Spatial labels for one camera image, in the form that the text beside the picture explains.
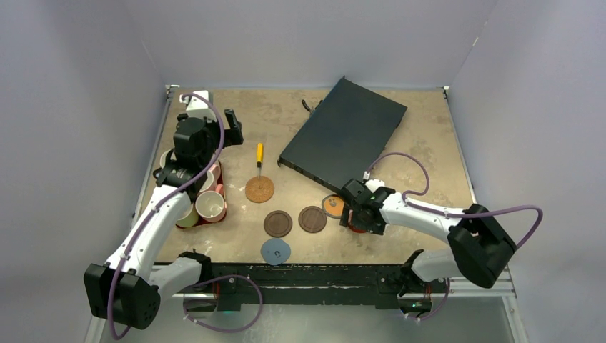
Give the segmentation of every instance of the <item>orange coaster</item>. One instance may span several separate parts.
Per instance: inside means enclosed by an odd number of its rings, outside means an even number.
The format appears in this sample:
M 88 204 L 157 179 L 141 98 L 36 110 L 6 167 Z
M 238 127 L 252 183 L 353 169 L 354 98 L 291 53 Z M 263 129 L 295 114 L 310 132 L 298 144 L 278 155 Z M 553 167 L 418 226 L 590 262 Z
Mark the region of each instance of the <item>orange coaster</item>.
M 274 195 L 274 182 L 269 177 L 253 177 L 248 180 L 244 192 L 251 202 L 266 202 Z
M 329 195 L 322 200 L 322 209 L 328 217 L 339 219 L 345 202 L 336 195 Z

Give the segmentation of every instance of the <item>white mug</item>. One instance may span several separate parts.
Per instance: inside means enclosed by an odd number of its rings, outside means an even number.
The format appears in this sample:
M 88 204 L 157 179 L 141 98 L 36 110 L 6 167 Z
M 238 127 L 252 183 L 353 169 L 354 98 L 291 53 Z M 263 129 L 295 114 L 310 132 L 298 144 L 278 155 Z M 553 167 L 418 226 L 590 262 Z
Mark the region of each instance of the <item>white mug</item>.
M 221 164 L 219 163 L 219 161 L 217 161 L 210 167 L 209 172 L 212 173 L 216 181 L 219 181 L 219 177 L 221 176 Z
M 214 174 L 211 171 L 207 171 L 207 180 L 202 184 L 202 187 L 200 187 L 198 195 L 214 190 L 217 190 L 217 179 L 215 179 Z
M 194 204 L 190 204 L 177 220 L 177 225 L 183 228 L 192 227 L 198 222 L 198 218 L 198 211 L 194 209 Z
M 225 217 L 227 203 L 222 196 L 223 185 L 219 184 L 216 191 L 207 191 L 196 199 L 196 211 L 204 220 L 216 223 Z
M 160 168 L 164 168 L 164 165 L 166 165 L 167 155 L 169 154 L 169 152 L 170 152 L 170 150 L 166 150 L 160 156 Z M 177 160 L 177 158 L 175 157 L 174 151 L 173 151 L 172 156 L 171 156 L 171 161 L 176 161 L 176 160 Z

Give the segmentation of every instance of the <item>coaster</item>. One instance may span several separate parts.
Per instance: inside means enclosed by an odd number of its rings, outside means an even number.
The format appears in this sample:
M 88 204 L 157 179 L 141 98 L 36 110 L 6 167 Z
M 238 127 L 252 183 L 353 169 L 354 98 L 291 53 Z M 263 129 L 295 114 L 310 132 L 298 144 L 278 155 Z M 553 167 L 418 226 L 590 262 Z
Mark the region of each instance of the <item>coaster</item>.
M 290 215 L 284 211 L 270 212 L 263 222 L 265 232 L 272 237 L 284 237 L 292 229 L 292 219 Z
M 248 180 L 244 192 L 251 202 L 266 202 L 274 195 L 274 182 L 269 177 L 253 177 Z
M 261 256 L 267 264 L 277 266 L 290 257 L 290 246 L 280 238 L 268 239 L 261 246 Z
M 322 200 L 322 209 L 328 217 L 341 219 L 341 213 L 345 202 L 339 198 L 336 194 L 329 195 Z
M 299 225 L 307 232 L 320 232 L 326 226 L 326 214 L 318 206 L 308 206 L 299 214 Z

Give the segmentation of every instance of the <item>table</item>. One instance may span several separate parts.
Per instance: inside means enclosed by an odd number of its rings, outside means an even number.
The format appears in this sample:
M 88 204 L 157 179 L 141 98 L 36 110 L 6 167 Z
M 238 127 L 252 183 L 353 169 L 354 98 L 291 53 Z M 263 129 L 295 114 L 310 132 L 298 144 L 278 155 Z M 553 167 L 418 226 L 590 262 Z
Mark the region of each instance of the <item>table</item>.
M 177 114 L 185 111 L 178 96 L 200 89 L 177 89 L 168 110 L 153 169 L 159 166 L 162 152 L 173 147 Z M 243 145 L 226 148 L 219 158 L 223 166 L 227 216 L 217 224 L 173 228 L 157 261 L 171 262 L 181 252 L 196 249 L 210 256 L 213 262 L 263 262 L 259 251 L 261 245 L 271 238 L 263 229 L 263 221 L 276 209 L 288 212 L 293 219 L 291 232 L 282 237 L 292 250 L 289 263 L 394 264 L 406 261 L 414 250 L 445 247 L 438 239 L 405 227 L 387 227 L 384 236 L 352 232 L 340 227 L 338 219 L 331 218 L 328 218 L 324 230 L 316 234 L 299 227 L 297 218 L 301 210 L 309 205 L 320 206 L 321 200 L 331 191 L 290 168 L 278 167 L 277 160 L 309 118 L 301 100 L 316 105 L 328 91 L 211 90 L 219 110 L 235 110 L 244 135 Z M 431 187 L 427 195 L 416 198 L 448 207 L 468 207 L 472 203 L 472 195 L 442 90 L 376 92 L 408 107 L 385 152 L 407 152 L 426 166 Z M 274 181 L 276 190 L 268 202 L 254 204 L 246 199 L 244 185 L 257 174 L 255 161 L 259 142 L 264 145 L 262 173 Z M 414 162 L 400 156 L 391 156 L 380 162 L 372 177 L 384 180 L 386 186 L 399 191 L 424 188 L 422 171 Z M 150 177 L 142 208 L 149 202 L 154 182 L 155 179 Z

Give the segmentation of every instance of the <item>cork coaster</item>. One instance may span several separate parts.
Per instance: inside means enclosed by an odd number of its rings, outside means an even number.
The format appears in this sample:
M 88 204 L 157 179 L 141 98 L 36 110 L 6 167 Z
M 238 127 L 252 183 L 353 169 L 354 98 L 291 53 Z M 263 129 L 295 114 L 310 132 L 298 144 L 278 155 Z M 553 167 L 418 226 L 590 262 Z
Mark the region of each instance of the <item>cork coaster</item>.
M 337 195 L 329 195 L 322 200 L 322 209 L 328 217 L 340 219 L 345 202 Z
M 244 191 L 251 202 L 266 202 L 274 195 L 274 182 L 269 177 L 253 177 L 248 180 Z
M 299 214 L 299 225 L 307 232 L 320 232 L 326 226 L 326 214 L 317 206 L 308 206 Z

